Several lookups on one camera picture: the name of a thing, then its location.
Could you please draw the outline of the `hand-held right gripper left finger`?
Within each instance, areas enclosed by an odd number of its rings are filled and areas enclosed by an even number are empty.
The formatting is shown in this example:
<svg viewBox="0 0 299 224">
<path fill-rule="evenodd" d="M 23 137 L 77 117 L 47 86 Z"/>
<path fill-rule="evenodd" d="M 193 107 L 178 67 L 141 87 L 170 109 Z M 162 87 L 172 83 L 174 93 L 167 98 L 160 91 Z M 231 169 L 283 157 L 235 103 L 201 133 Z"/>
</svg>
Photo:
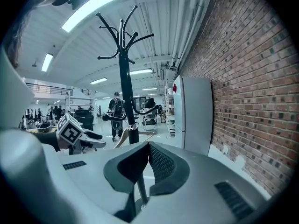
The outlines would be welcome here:
<svg viewBox="0 0 299 224">
<path fill-rule="evenodd" d="M 137 146 L 112 159 L 104 166 L 103 173 L 112 188 L 118 192 L 131 193 L 142 175 L 149 159 L 148 142 Z"/>
</svg>

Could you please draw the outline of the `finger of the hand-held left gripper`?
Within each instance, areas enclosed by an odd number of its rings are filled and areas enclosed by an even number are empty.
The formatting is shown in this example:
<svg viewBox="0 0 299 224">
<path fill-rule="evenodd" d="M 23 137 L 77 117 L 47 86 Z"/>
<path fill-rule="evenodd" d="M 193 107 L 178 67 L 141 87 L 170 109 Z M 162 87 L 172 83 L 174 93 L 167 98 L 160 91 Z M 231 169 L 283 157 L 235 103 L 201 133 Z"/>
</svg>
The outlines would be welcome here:
<svg viewBox="0 0 299 224">
<path fill-rule="evenodd" d="M 102 135 L 99 135 L 99 134 L 97 134 L 95 132 L 92 132 L 92 131 L 85 131 L 85 135 L 88 138 L 95 139 L 95 140 L 101 140 L 103 138 Z"/>
<path fill-rule="evenodd" d="M 107 144 L 105 141 L 92 138 L 86 138 L 86 142 L 89 148 L 103 148 Z"/>
</svg>

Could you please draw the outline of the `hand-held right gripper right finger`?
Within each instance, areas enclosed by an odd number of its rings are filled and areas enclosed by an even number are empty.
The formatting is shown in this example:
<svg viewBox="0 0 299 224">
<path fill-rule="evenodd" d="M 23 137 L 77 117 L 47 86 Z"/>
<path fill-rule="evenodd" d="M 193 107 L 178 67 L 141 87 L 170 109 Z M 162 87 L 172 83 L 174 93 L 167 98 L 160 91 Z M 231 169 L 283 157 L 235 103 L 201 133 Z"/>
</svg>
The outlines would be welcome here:
<svg viewBox="0 0 299 224">
<path fill-rule="evenodd" d="M 190 174 L 189 165 L 184 159 L 154 142 L 149 142 L 149 164 L 155 178 L 155 184 L 149 189 L 150 195 L 176 192 Z"/>
</svg>

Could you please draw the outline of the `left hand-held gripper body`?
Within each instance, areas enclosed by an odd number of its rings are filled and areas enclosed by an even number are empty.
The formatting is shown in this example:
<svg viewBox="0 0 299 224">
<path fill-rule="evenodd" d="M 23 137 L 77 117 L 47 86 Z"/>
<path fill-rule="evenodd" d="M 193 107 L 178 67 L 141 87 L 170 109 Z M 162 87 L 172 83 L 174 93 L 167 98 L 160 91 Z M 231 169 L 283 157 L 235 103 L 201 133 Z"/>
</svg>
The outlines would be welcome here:
<svg viewBox="0 0 299 224">
<path fill-rule="evenodd" d="M 57 125 L 57 142 L 60 151 L 68 150 L 75 145 L 79 138 L 93 130 L 83 128 L 68 112 L 60 118 Z"/>
</svg>

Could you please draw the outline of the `wooden hanger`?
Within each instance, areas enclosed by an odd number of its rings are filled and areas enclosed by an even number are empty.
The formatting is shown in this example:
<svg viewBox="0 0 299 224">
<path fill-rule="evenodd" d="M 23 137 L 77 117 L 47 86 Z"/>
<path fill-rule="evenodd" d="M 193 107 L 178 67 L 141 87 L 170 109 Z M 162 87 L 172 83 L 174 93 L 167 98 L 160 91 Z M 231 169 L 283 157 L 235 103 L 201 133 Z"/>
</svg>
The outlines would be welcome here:
<svg viewBox="0 0 299 224">
<path fill-rule="evenodd" d="M 154 135 L 156 135 L 157 133 L 156 132 L 148 132 L 148 131 L 139 131 L 138 132 L 139 135 L 147 135 L 148 138 L 145 140 L 147 141 L 148 139 L 150 139 L 151 137 L 153 137 Z M 114 146 L 114 149 L 115 148 L 120 148 L 123 143 L 128 139 L 128 128 L 125 128 L 123 130 L 123 133 L 122 133 L 122 136 L 120 138 L 120 140 L 118 141 L 118 143 Z"/>
</svg>

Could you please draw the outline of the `black coat rack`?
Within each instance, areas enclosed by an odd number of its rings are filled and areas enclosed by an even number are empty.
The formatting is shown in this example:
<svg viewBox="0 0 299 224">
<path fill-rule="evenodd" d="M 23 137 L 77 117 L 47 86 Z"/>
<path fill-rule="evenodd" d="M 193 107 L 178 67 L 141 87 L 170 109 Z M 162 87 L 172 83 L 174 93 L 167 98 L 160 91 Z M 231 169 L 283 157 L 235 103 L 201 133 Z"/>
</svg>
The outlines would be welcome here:
<svg viewBox="0 0 299 224">
<path fill-rule="evenodd" d="M 123 19 L 120 20 L 120 27 L 119 29 L 117 29 L 117 32 L 115 33 L 114 32 L 115 28 L 108 25 L 106 20 L 102 17 L 101 13 L 97 12 L 96 16 L 101 19 L 101 21 L 104 24 L 103 26 L 108 29 L 109 33 L 112 35 L 117 46 L 115 56 L 118 56 L 119 58 L 121 90 L 122 90 L 123 102 L 124 102 L 124 114 L 122 115 L 121 118 L 117 118 L 109 115 L 103 115 L 102 118 L 104 121 L 108 121 L 108 120 L 123 121 L 124 119 L 127 119 L 129 147 L 133 149 L 139 143 L 139 134 L 138 134 L 138 127 L 135 123 L 135 118 L 133 114 L 135 107 L 132 104 L 133 90 L 132 90 L 130 70 L 129 70 L 129 64 L 131 63 L 131 60 L 129 60 L 128 58 L 128 51 L 134 43 L 139 41 L 139 39 L 137 39 L 138 33 L 134 32 L 133 35 L 131 35 L 130 41 L 128 43 L 125 43 L 125 34 L 126 34 L 125 27 L 129 21 L 129 18 L 126 18 L 125 20 Z M 148 198 L 146 195 L 143 174 L 140 176 L 140 178 L 138 179 L 135 185 L 137 185 L 139 188 L 139 192 L 143 204 L 147 204 Z M 128 193 L 128 201 L 125 208 L 123 210 L 116 212 L 115 216 L 128 223 L 130 223 L 136 217 L 134 189 L 131 193 Z"/>
</svg>

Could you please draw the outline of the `person's left forearm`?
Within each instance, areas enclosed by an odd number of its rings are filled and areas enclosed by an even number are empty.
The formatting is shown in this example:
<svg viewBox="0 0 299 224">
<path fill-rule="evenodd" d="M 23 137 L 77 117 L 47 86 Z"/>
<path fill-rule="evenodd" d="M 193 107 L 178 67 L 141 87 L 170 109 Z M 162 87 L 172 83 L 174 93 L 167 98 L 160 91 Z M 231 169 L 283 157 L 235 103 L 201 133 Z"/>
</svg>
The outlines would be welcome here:
<svg viewBox="0 0 299 224">
<path fill-rule="evenodd" d="M 53 146 L 56 152 L 60 151 L 56 132 L 33 133 L 33 135 L 35 135 L 41 143 Z"/>
</svg>

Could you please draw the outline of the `white metal shelving frame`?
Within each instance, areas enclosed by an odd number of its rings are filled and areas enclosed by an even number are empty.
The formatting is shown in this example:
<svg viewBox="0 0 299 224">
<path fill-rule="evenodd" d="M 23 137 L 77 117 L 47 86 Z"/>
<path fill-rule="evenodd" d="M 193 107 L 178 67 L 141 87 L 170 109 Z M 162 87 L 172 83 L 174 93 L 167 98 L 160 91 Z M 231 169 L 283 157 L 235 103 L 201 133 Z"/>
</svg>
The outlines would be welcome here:
<svg viewBox="0 0 299 224">
<path fill-rule="evenodd" d="M 91 114 L 96 116 L 96 100 L 89 97 L 75 97 L 70 94 L 65 95 L 66 111 L 74 113 L 80 106 L 81 108 L 88 110 L 91 107 Z"/>
</svg>

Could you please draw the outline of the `black office chair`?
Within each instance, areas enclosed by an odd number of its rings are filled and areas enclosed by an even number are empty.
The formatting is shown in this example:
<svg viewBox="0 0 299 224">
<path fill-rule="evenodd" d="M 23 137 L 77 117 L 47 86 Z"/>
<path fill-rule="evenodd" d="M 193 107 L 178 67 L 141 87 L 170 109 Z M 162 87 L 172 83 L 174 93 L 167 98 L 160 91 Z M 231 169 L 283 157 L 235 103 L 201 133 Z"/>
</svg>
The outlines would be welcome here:
<svg viewBox="0 0 299 224">
<path fill-rule="evenodd" d="M 94 116 L 89 110 L 76 110 L 74 118 L 83 124 L 83 128 L 93 131 L 93 119 Z"/>
</svg>

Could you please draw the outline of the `wooden desk with white legs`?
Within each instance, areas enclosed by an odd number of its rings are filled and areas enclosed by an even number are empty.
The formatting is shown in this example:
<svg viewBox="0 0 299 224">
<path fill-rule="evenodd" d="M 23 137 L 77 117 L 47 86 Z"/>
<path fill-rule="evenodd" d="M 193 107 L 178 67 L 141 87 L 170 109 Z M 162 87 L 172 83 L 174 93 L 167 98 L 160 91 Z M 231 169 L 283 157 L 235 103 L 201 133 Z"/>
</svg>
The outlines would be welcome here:
<svg viewBox="0 0 299 224">
<path fill-rule="evenodd" d="M 26 129 L 26 131 L 34 135 L 41 134 L 41 133 L 54 133 L 57 131 L 57 127 L 50 126 L 47 128 L 33 128 L 33 129 Z"/>
</svg>

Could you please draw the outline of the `black mezzanine railing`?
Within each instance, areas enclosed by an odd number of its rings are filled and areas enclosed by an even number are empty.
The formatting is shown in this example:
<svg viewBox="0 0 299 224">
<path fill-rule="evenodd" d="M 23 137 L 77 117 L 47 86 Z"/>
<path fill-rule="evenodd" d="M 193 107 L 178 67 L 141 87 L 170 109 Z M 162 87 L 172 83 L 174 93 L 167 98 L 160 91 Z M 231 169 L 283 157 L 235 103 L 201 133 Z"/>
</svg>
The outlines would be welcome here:
<svg viewBox="0 0 299 224">
<path fill-rule="evenodd" d="M 55 86 L 41 85 L 26 83 L 28 88 L 34 93 L 45 93 L 45 94 L 55 94 L 55 95 L 72 95 L 73 90 Z"/>
</svg>

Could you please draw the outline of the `black mesh visitor chair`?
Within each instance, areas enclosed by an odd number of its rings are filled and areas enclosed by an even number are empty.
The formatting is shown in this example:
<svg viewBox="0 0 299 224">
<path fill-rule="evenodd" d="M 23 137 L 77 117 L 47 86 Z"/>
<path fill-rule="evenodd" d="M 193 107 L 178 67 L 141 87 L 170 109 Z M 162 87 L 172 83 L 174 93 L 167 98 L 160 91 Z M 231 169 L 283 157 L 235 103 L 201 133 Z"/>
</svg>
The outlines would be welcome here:
<svg viewBox="0 0 299 224">
<path fill-rule="evenodd" d="M 146 131 L 148 126 L 155 126 L 157 124 L 157 109 L 154 109 L 151 114 L 145 115 L 143 117 L 142 125 L 143 129 Z"/>
</svg>

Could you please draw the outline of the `grey refrigerator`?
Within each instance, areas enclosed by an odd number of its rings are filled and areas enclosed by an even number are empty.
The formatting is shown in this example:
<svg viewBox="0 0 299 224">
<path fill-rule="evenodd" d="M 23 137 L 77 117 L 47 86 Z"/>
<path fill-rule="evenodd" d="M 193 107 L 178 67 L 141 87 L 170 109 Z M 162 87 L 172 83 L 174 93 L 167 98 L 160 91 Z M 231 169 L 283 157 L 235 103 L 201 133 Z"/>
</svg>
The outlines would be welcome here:
<svg viewBox="0 0 299 224">
<path fill-rule="evenodd" d="M 208 155 L 213 128 L 213 97 L 208 78 L 181 77 L 174 81 L 175 146 Z"/>
</svg>

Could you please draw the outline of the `white storage shelf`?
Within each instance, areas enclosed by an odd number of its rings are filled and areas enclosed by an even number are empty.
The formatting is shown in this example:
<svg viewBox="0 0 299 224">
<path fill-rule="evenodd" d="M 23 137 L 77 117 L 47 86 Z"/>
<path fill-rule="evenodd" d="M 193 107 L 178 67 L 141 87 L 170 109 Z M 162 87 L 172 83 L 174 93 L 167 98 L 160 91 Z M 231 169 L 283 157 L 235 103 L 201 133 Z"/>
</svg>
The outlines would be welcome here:
<svg viewBox="0 0 299 224">
<path fill-rule="evenodd" d="M 167 125 L 169 137 L 175 136 L 175 116 L 174 116 L 174 96 L 173 96 L 174 81 L 165 80 L 164 87 L 164 108 L 165 108 L 165 122 Z"/>
</svg>

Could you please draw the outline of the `white ceiling pipes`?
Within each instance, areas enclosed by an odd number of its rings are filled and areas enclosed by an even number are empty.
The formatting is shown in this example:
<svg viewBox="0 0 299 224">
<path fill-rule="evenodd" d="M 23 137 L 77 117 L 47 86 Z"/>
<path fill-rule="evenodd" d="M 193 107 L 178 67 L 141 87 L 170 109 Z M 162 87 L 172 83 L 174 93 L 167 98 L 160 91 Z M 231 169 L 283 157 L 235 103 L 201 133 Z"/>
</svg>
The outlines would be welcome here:
<svg viewBox="0 0 299 224">
<path fill-rule="evenodd" d="M 194 32 L 204 0 L 179 0 L 178 21 L 170 69 L 177 69 Z"/>
</svg>

